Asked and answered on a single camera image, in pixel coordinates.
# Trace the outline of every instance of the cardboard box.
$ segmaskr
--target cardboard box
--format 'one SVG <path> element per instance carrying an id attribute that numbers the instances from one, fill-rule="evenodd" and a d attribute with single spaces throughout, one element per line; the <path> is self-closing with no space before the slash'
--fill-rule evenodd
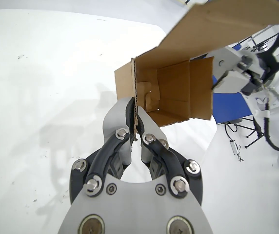
<path id="1" fill-rule="evenodd" d="M 209 120 L 213 58 L 190 58 L 239 42 L 276 24 L 277 0 L 213 0 L 196 4 L 159 46 L 115 71 L 117 97 L 135 97 L 136 104 L 160 127 L 189 118 Z"/>

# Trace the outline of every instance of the white table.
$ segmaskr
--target white table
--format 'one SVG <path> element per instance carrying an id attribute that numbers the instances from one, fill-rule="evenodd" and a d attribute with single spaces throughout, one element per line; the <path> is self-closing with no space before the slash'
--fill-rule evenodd
<path id="1" fill-rule="evenodd" d="M 71 165 L 103 144 L 114 70 L 164 36 L 120 19 L 0 10 L 0 233 L 57 233 L 70 207 Z M 170 146 L 198 160 L 215 130 L 214 120 L 164 128 Z M 125 181 L 150 179 L 139 147 Z"/>

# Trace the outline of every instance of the metal bolt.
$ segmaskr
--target metal bolt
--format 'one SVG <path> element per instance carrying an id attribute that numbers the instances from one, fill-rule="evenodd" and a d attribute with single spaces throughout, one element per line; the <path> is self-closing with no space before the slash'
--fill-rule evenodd
<path id="1" fill-rule="evenodd" d="M 193 234 L 193 228 L 184 217 L 174 216 L 167 224 L 167 234 Z"/>
<path id="2" fill-rule="evenodd" d="M 197 171 L 198 166 L 194 162 L 190 163 L 189 166 L 192 171 Z"/>
<path id="3" fill-rule="evenodd" d="M 119 137 L 125 137 L 125 135 L 126 135 L 126 132 L 125 132 L 124 129 L 120 129 L 120 130 L 118 131 L 118 136 L 119 136 Z"/>
<path id="4" fill-rule="evenodd" d="M 116 129 L 117 139 L 123 140 L 129 131 L 125 128 Z"/>
<path id="5" fill-rule="evenodd" d="M 159 139 L 160 143 L 166 148 L 169 149 L 169 144 L 166 140 L 164 139 Z"/>
<path id="6" fill-rule="evenodd" d="M 87 166 L 86 160 L 79 159 L 74 162 L 74 164 L 72 165 L 72 169 L 82 172 L 85 170 L 86 166 Z"/>
<path id="7" fill-rule="evenodd" d="M 156 137 L 153 135 L 153 134 L 146 134 L 144 135 L 143 137 L 143 142 L 148 145 L 150 144 L 151 142 L 155 141 L 156 140 Z"/>
<path id="8" fill-rule="evenodd" d="M 185 183 L 182 180 L 178 180 L 174 183 L 174 187 L 178 192 L 185 191 Z"/>
<path id="9" fill-rule="evenodd" d="M 200 166 L 199 166 L 199 164 L 196 161 L 190 160 L 188 167 L 186 167 L 186 170 L 189 173 L 195 175 L 195 174 L 198 174 L 200 172 Z"/>
<path id="10" fill-rule="evenodd" d="M 117 191 L 117 186 L 115 183 L 108 184 L 108 186 L 106 188 L 106 193 L 108 195 L 113 195 L 114 193 L 116 193 L 116 191 Z"/>
<path id="11" fill-rule="evenodd" d="M 158 195 L 163 196 L 166 193 L 166 188 L 163 184 L 156 185 L 155 191 Z"/>
<path id="12" fill-rule="evenodd" d="M 77 162 L 76 164 L 75 164 L 75 169 L 76 170 L 81 170 L 81 168 L 84 166 L 84 163 L 83 162 Z"/>
<path id="13" fill-rule="evenodd" d="M 88 191 L 93 191 L 95 188 L 97 188 L 97 181 L 93 178 L 88 180 L 86 187 Z"/>
<path id="14" fill-rule="evenodd" d="M 170 188 L 174 195 L 181 192 L 189 192 L 189 184 L 182 176 L 174 176 L 170 181 Z"/>
<path id="15" fill-rule="evenodd" d="M 79 234 L 104 234 L 105 224 L 98 215 L 89 215 L 81 222 L 79 226 Z"/>
<path id="16" fill-rule="evenodd" d="M 102 180 L 100 176 L 94 175 L 93 178 L 89 179 L 86 184 L 83 185 L 86 195 L 95 196 L 102 188 Z"/>
<path id="17" fill-rule="evenodd" d="M 155 138 L 155 137 L 154 137 L 152 134 L 146 135 L 146 140 L 147 140 L 149 143 L 153 142 L 154 138 Z"/>

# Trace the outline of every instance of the metal stand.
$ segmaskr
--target metal stand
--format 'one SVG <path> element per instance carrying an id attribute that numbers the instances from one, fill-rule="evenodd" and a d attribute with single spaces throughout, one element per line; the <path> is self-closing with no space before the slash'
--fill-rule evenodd
<path id="1" fill-rule="evenodd" d="M 253 118 L 253 119 L 248 119 L 248 118 L 242 118 L 242 119 L 245 119 L 245 120 L 249 120 L 249 121 L 253 121 L 253 124 L 254 124 L 254 127 L 255 128 L 248 128 L 246 126 L 241 126 L 241 125 L 238 125 L 238 124 L 235 124 L 236 126 L 238 127 L 242 127 L 242 128 L 246 128 L 246 129 L 250 129 L 250 130 L 253 130 L 247 137 L 250 137 L 253 133 L 257 132 L 258 134 L 258 138 L 256 140 L 254 140 L 253 142 L 251 142 L 249 145 L 245 146 L 245 148 L 248 148 L 249 146 L 253 145 L 255 142 L 257 142 L 260 138 L 262 138 L 264 136 L 264 133 L 261 131 L 261 127 L 259 126 L 259 124 L 256 122 L 256 120 Z"/>

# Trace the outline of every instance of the corrugated cardboard edge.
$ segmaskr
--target corrugated cardboard edge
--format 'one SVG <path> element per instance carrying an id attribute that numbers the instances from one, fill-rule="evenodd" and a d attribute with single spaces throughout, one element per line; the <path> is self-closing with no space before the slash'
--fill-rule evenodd
<path id="1" fill-rule="evenodd" d="M 135 59 L 131 58 L 131 67 L 132 67 L 132 75 L 133 75 L 133 94 L 135 103 L 134 103 L 134 126 L 133 126 L 133 131 L 134 131 L 134 141 L 137 141 L 136 134 L 137 134 L 137 81 L 136 81 L 136 64 L 135 64 Z"/>

